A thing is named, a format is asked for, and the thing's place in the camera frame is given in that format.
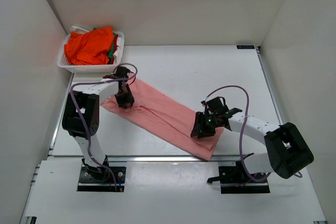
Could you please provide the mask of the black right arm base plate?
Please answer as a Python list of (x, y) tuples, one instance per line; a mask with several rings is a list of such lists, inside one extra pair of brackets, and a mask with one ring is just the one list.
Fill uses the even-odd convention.
[(251, 180), (244, 171), (235, 166), (219, 166), (218, 176), (210, 177), (207, 183), (212, 185), (219, 182), (221, 194), (268, 194), (270, 193), (268, 181)]

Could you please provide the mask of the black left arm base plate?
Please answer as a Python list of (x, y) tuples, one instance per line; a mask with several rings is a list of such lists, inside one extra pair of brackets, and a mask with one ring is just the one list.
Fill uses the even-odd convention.
[(112, 166), (111, 169), (115, 175), (115, 180), (111, 175), (96, 179), (83, 166), (79, 174), (77, 191), (123, 193), (127, 168), (125, 166)]

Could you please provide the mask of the pink t shirt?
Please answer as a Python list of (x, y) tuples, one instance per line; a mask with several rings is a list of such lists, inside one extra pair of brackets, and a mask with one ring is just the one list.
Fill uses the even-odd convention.
[(189, 154), (206, 161), (211, 159), (224, 131), (222, 127), (211, 137), (191, 137), (195, 111), (140, 79), (130, 89), (135, 100), (131, 108), (119, 107), (115, 97), (105, 100), (102, 106)]

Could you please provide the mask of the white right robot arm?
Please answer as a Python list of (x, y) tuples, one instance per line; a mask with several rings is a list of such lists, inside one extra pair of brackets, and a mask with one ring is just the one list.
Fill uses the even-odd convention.
[[(219, 127), (239, 133), (240, 160), (236, 161), (235, 175), (241, 182), (248, 182), (256, 173), (276, 173), (288, 179), (314, 161), (312, 151), (294, 124), (272, 124), (245, 115), (238, 108), (222, 113), (210, 112), (208, 109), (197, 112), (191, 137), (214, 136)], [(244, 156), (244, 135), (265, 145), (267, 151)]]

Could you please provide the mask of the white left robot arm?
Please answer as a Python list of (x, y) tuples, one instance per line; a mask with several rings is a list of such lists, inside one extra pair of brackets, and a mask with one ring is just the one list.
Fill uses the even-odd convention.
[(117, 107), (128, 108), (134, 102), (128, 81), (135, 78), (134, 72), (110, 74), (100, 81), (78, 82), (70, 87), (61, 126), (78, 143), (86, 172), (99, 182), (115, 180), (97, 137), (100, 106), (115, 97), (120, 101)]

